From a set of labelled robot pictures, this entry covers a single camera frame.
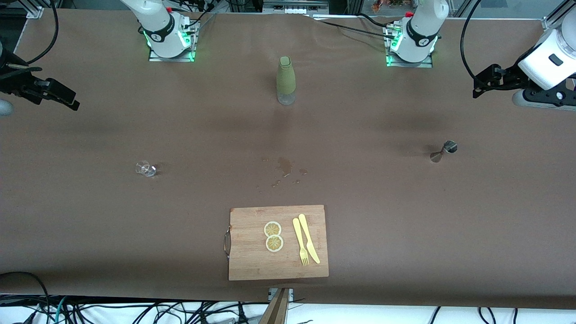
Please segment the steel double-cone jigger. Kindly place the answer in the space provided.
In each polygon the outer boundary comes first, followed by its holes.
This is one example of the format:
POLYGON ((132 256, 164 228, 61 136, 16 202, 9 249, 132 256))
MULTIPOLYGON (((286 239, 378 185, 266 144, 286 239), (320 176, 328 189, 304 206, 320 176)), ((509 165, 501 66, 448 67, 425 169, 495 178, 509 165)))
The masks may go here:
POLYGON ((430 161, 439 163, 443 156, 447 154, 454 154, 458 150, 458 144, 454 141, 448 140, 444 142, 441 150, 430 154, 430 161))

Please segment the small glass measuring cup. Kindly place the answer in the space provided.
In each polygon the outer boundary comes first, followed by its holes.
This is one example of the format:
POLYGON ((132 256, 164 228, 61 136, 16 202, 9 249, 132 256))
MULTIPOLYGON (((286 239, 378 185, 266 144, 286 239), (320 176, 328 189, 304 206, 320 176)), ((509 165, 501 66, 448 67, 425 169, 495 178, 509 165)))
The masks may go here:
POLYGON ((145 176, 146 178, 151 178, 156 175, 157 168, 153 164, 150 164, 150 162, 142 160, 136 163, 135 172, 145 176))

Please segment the brown table cover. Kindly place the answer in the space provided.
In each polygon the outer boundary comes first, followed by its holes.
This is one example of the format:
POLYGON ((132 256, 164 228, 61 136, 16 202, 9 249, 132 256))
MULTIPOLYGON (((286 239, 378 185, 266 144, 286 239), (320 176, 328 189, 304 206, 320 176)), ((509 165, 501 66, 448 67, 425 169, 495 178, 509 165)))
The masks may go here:
POLYGON ((306 16, 218 14, 189 63, 149 62, 132 12, 59 20, 38 76, 78 111, 0 94, 16 107, 0 117, 0 273, 58 295, 265 300, 285 284, 309 303, 576 308, 576 113, 473 99, 462 20, 433 68, 388 67, 377 37, 306 16), (257 193, 263 156, 309 175, 257 193), (325 206, 329 276, 229 281, 230 209, 287 205, 325 206))

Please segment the green sleeved glass bottle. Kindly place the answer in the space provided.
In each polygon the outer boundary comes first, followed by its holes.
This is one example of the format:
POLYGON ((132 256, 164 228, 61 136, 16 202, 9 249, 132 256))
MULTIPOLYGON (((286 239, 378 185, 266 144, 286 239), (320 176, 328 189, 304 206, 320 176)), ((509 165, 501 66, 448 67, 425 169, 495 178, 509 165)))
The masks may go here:
POLYGON ((280 57, 276 71, 276 96, 280 104, 291 105, 296 101, 296 74, 290 57, 280 57))

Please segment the grey power strip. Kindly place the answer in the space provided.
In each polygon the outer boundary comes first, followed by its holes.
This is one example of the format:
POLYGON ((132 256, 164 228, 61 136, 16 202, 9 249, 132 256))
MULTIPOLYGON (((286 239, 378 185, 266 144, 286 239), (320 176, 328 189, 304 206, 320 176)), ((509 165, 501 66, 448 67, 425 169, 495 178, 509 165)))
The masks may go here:
POLYGON ((263 0, 262 12, 272 14, 329 14, 329 0, 263 0))

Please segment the spilled liquid drops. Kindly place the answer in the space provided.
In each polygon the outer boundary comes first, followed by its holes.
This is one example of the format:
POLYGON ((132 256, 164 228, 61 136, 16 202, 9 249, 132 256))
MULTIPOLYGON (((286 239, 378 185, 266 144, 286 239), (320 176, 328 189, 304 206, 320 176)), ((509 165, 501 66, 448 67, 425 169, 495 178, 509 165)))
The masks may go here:
POLYGON ((277 189, 286 185, 297 185, 309 175, 306 167, 299 166, 295 160, 286 157, 263 156, 259 158, 259 176, 254 186, 258 194, 268 189, 277 189))

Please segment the yellow plastic knife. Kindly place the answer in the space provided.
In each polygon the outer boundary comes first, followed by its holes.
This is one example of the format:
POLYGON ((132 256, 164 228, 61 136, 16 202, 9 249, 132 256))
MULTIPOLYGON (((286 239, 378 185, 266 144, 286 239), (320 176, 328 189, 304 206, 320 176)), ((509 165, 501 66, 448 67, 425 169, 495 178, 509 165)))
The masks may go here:
POLYGON ((306 219, 306 216, 304 214, 300 214, 298 216, 298 219, 300 220, 301 228, 304 230, 304 233, 306 236, 306 248, 308 250, 308 253, 310 254, 312 260, 315 261, 315 263, 320 263, 320 258, 318 257, 318 254, 315 250, 314 244, 311 240, 311 234, 309 231, 309 226, 308 226, 308 221, 306 219))

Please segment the yellow plastic fork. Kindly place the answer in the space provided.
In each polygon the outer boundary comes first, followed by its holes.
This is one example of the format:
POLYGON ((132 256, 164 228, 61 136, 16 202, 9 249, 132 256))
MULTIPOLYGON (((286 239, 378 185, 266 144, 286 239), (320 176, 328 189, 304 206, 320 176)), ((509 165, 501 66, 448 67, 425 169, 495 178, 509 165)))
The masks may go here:
POLYGON ((298 246, 299 246, 299 254, 300 254, 300 260, 303 266, 308 266, 309 265, 309 260, 308 260, 308 251, 306 250, 305 246, 304 246, 304 240, 302 237, 302 230, 301 230, 301 223, 300 220, 298 218, 294 218, 292 220, 292 225, 294 227, 295 230, 295 234, 296 234, 296 238, 297 238, 297 242, 298 242, 298 246))

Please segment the aluminium frame profile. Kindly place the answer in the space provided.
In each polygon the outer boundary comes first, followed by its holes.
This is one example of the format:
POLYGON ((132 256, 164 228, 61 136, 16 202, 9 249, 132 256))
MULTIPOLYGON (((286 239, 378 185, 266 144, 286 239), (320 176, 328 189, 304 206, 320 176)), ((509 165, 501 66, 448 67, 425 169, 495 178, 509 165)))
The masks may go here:
POLYGON ((44 8, 46 7, 44 0, 18 0, 22 7, 26 10, 27 19, 38 19, 41 17, 44 8))
POLYGON ((568 13, 576 10, 576 0, 563 0, 551 13, 542 19, 544 31, 557 27, 566 18, 568 13))

